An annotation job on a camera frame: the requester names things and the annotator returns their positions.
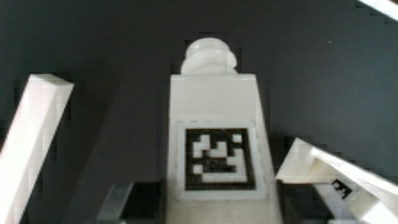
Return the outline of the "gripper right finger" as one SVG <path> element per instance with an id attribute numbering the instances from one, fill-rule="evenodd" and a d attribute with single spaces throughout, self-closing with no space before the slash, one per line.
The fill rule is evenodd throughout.
<path id="1" fill-rule="evenodd" d="M 332 214 L 314 187 L 276 181 L 276 195 L 284 224 L 326 224 Z"/>

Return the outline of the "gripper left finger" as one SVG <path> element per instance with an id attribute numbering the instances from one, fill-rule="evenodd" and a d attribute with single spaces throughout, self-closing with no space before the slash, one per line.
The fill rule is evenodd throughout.
<path id="1" fill-rule="evenodd" d="M 163 224 L 159 182 L 115 184 L 102 200 L 93 224 Z"/>

